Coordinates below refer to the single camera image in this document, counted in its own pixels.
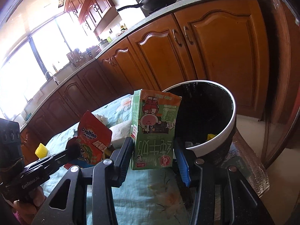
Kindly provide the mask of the person's left hand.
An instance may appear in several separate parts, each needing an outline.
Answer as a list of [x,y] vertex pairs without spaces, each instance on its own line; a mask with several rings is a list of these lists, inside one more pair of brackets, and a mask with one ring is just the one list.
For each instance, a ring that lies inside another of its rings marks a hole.
[[16,210],[15,217],[20,224],[31,224],[38,210],[46,200],[44,190],[41,186],[38,186],[32,191],[31,199],[32,201],[29,203],[20,200],[14,201],[13,203],[13,207]]

